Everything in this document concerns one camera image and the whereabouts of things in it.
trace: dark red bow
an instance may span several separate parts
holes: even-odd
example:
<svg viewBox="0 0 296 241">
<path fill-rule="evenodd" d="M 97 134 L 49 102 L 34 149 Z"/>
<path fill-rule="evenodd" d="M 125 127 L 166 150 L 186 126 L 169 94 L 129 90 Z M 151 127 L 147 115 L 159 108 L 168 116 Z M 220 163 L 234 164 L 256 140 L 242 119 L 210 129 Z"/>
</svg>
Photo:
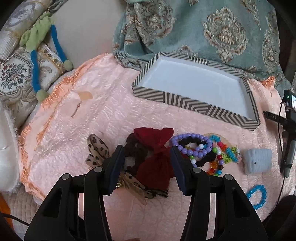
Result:
<svg viewBox="0 0 296 241">
<path fill-rule="evenodd" d="M 174 134 L 173 128 L 158 130 L 142 127 L 134 129 L 134 133 L 140 143 L 154 152 L 139 166 L 137 180 L 149 189 L 168 190 L 170 178 L 175 175 L 170 163 L 170 147 L 164 144 Z"/>
</svg>

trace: metal screw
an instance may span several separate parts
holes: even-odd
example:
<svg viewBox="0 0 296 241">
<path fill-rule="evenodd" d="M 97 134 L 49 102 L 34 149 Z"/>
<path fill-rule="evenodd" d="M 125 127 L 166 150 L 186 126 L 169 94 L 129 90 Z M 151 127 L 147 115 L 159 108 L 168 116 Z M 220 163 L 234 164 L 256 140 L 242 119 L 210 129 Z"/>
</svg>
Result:
<svg viewBox="0 0 296 241">
<path fill-rule="evenodd" d="M 231 176 L 230 174 L 226 174 L 225 178 L 229 181 L 231 181 L 233 179 L 233 176 Z"/>
<path fill-rule="evenodd" d="M 192 171 L 195 172 L 195 173 L 200 173 L 201 172 L 201 169 L 199 167 L 194 167 L 192 169 Z"/>
<path fill-rule="evenodd" d="M 63 180 L 67 180 L 69 177 L 70 175 L 68 173 L 65 173 L 64 175 L 62 175 Z"/>
<path fill-rule="evenodd" d="M 103 168 L 101 168 L 101 167 L 94 168 L 94 172 L 101 172 L 101 171 L 103 171 Z"/>
</svg>

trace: purple beaded bracelet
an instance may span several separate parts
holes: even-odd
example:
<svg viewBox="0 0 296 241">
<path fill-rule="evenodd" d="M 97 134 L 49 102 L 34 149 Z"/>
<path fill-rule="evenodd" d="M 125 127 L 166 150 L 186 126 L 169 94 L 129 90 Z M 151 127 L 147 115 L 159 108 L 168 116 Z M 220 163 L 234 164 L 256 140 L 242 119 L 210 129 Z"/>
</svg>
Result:
<svg viewBox="0 0 296 241">
<path fill-rule="evenodd" d="M 192 138 L 199 138 L 201 141 L 205 141 L 207 144 L 204 146 L 203 144 L 200 144 L 198 147 L 195 148 L 195 151 L 189 149 L 187 150 L 186 148 L 183 148 L 183 146 L 178 145 L 178 141 L 185 139 L 187 137 L 192 137 Z M 172 139 L 170 140 L 172 146 L 177 146 L 178 150 L 182 152 L 184 155 L 188 156 L 193 156 L 193 157 L 198 157 L 198 158 L 203 158 L 207 153 L 211 152 L 212 150 L 212 140 L 208 137 L 204 137 L 203 135 L 200 134 L 195 134 L 195 133 L 186 133 L 186 134 L 180 134 L 177 136 L 173 136 Z"/>
</svg>

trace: tray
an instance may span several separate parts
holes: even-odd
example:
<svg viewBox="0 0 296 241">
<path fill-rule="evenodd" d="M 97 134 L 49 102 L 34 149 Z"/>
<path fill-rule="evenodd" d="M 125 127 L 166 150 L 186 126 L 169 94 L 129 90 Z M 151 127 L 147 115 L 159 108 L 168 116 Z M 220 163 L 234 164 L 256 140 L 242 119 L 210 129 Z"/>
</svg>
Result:
<svg viewBox="0 0 296 241">
<path fill-rule="evenodd" d="M 246 77 L 206 59 L 160 52 L 141 70 L 132 89 L 136 97 L 192 110 L 250 131 L 260 125 Z"/>
</svg>

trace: white fur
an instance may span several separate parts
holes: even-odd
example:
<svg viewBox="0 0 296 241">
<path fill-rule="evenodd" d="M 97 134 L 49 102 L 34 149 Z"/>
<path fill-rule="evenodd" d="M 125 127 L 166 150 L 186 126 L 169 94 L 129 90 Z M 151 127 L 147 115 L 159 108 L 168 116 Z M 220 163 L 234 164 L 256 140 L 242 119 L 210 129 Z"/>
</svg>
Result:
<svg viewBox="0 0 296 241">
<path fill-rule="evenodd" d="M 19 184 L 19 152 L 9 110 L 0 102 L 0 191 L 12 192 Z"/>
</svg>

